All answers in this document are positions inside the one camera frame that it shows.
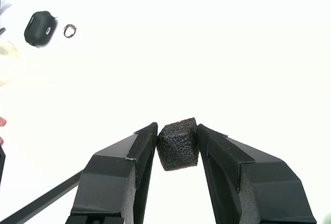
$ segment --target metal ring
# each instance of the metal ring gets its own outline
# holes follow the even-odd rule
[[[66,31],[67,31],[69,28],[71,28],[71,29],[73,30],[73,34],[67,36],[67,35],[66,35]],[[77,28],[76,28],[74,25],[72,25],[72,24],[68,24],[68,25],[66,25],[65,28],[64,28],[63,35],[64,35],[64,37],[70,39],[70,38],[72,38],[72,37],[76,34],[76,30],[77,30]]]

